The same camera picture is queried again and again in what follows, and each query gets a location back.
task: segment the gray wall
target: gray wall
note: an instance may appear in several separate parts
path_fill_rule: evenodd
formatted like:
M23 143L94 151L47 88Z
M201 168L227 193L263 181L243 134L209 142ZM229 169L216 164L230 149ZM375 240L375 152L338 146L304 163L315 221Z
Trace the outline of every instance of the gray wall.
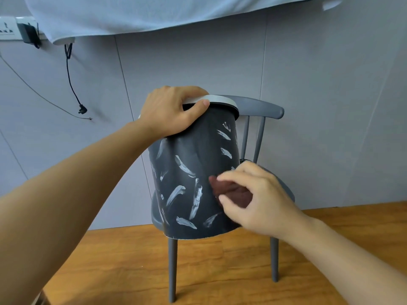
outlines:
M0 14L28 10L22 0L0 0ZM301 208L407 199L406 25L407 0L344 0L327 12L312 1L80 38L71 77L92 121L49 105L0 62L0 194L138 117L153 88L197 84L285 108L283 119L266 122L259 163L291 187ZM0 42L0 50L37 92L77 113L63 47ZM247 158L257 127L253 118ZM145 152L91 228L150 223L153 191Z

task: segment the power cord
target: power cord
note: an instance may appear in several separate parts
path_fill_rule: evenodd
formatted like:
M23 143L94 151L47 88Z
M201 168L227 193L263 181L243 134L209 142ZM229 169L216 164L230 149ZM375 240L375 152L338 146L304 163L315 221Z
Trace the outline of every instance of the power cord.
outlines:
M68 60L71 58L71 54L72 54L72 43L70 43L69 45L64 45L65 48L65 56L66 56L66 71L68 73L68 80L69 80L69 86L71 87L72 92L74 93L78 104L79 104L79 113L80 114L84 114L86 113L88 110L86 109L86 107L84 105L81 104L81 102L79 101L78 96L76 95L74 88L72 87L72 83L71 83L71 76L69 75L69 66L68 66Z
M66 111L65 109L63 109L63 108L57 106L57 105L54 104L53 102L50 102L48 99L46 99L46 98L43 97L41 94L39 94L37 91L35 91L35 90L13 69L13 67L11 67L11 65L8 64L8 62L3 58L1 52L0 52L0 59L3 60L3 62L5 63L5 65L7 65L8 68L11 69L11 70L13 71L13 73L16 74L16 76L17 76L18 78L20 78L20 80L23 81L23 83L24 83L26 86L28 86L28 88L30 88L35 94L37 94L39 97L41 97L44 101L48 102L49 104L53 105L54 107L57 107L58 109L61 109L63 112L66 112L66 113L68 113L69 115L71 115L71 116L73 116L73 117L76 117L76 118L78 118L78 119L92 120L91 117L78 117L78 116L76 116L76 115L73 115L72 113Z

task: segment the white cloth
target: white cloth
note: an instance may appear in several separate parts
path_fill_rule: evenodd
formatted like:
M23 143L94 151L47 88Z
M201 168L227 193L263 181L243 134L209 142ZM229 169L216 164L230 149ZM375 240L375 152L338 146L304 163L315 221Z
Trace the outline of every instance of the white cloth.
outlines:
M76 36L163 29L296 1L304 0L26 0L26 3L47 38L55 43ZM323 4L329 8L334 3L326 0Z

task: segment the electrical outlet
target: electrical outlet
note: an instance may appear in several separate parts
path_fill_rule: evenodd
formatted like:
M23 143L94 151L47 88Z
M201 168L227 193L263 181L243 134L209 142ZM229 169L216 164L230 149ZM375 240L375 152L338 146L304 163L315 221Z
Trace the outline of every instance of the electrical outlet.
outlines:
M47 39L47 37L45 36L44 32L41 30L41 27L37 24L37 21L34 17L32 17L32 16L16 17L15 21L18 24L32 25L33 27L38 29L39 39Z
M0 16L0 40L21 40L14 17Z

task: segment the hand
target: hand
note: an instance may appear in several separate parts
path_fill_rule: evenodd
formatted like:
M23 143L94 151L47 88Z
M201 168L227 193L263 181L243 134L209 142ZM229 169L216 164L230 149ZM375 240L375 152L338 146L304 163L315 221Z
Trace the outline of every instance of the hand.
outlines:
M147 96L139 120L157 135L157 139L182 132L206 111L209 100L200 100L186 111L182 109L182 102L204 95L208 92L194 86L155 89Z
M288 197L277 178L254 163L246 161L217 179L236 182L253 194L246 208L234 204L226 195L219 196L226 215L248 230L287 241L309 219Z

